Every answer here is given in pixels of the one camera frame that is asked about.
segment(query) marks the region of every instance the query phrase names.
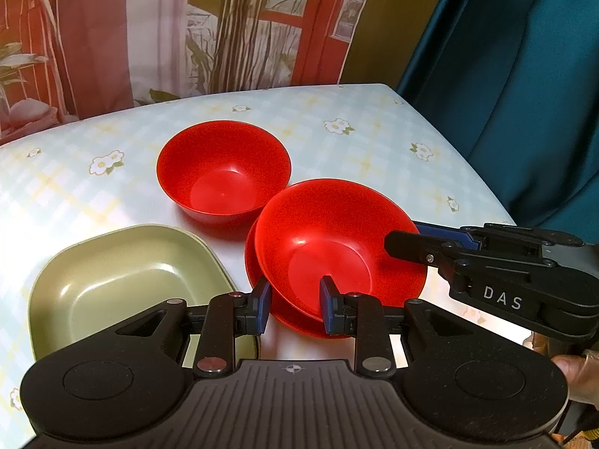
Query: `wall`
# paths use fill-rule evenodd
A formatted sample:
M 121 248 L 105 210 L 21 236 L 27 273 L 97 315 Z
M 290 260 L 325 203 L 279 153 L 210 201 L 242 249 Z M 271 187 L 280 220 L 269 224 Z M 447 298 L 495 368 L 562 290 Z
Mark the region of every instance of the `wall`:
M 340 82 L 382 82 L 395 88 L 437 2 L 367 0 Z

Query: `tablecloth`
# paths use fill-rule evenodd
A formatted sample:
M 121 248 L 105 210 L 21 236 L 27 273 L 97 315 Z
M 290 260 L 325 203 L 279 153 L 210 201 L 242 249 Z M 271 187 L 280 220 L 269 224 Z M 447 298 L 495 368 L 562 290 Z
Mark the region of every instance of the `tablecloth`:
M 163 193 L 156 159 L 177 132 L 236 119 L 274 134 L 292 160 L 291 184 L 332 177 L 369 186 L 416 221 L 459 227 L 513 224 L 468 163 L 384 85 L 333 85 L 233 92 L 123 110 L 43 131 L 0 147 L 0 447 L 33 435 L 19 384 L 33 363 L 29 293 L 63 248 L 142 223 L 179 226 L 207 241 L 249 291 L 243 241 L 199 231 Z M 429 269 L 421 295 L 516 342 L 526 330 L 451 300 Z M 405 364 L 393 339 L 398 364 Z M 262 357 L 353 358 L 353 340 L 316 340 L 269 321 Z

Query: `teal curtain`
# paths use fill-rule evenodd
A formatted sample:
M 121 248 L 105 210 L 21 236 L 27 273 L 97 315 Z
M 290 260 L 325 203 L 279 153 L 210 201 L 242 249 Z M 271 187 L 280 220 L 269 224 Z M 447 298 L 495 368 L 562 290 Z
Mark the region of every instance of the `teal curtain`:
M 517 224 L 599 243 L 599 0 L 440 0 L 397 91 Z

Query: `red plate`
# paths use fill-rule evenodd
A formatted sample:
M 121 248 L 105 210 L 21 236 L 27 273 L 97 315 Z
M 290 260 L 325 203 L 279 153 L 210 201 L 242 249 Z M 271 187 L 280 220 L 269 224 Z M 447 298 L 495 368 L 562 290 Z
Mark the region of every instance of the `red plate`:
M 246 261 L 247 278 L 252 286 L 256 285 L 258 279 L 262 276 L 260 264 L 256 257 L 256 249 L 254 248 L 254 239 L 256 238 L 256 223 L 252 225 L 246 239 L 246 248 L 244 257 Z M 307 315 L 302 314 L 287 301 L 282 298 L 279 293 L 273 288 L 273 299 L 270 306 L 270 313 L 281 323 L 287 327 L 307 334 L 313 337 L 322 337 L 325 339 L 341 339 L 346 336 L 329 336 L 325 332 L 325 326 L 321 321 L 312 319 Z
M 417 233 L 392 201 L 360 184 L 305 181 L 272 198 L 256 224 L 255 248 L 264 275 L 295 309 L 322 320 L 319 281 L 333 277 L 339 291 L 374 295 L 402 306 L 418 297 L 426 266 L 391 258 L 384 237 Z
M 187 214 L 208 225 L 253 221 L 289 182 L 285 147 L 262 128 L 208 121 L 171 138 L 158 157 L 160 186 Z

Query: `metal rivet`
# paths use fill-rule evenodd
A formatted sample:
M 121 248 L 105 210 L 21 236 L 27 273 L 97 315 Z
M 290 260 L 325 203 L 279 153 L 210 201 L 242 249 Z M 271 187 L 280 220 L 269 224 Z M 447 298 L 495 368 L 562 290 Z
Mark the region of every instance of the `metal rivet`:
M 371 356 L 362 361 L 362 366 L 373 373 L 384 373 L 391 369 L 391 361 L 381 356 Z
M 209 356 L 200 359 L 197 367 L 199 370 L 206 371 L 207 373 L 221 373 L 226 368 L 226 361 L 218 356 Z

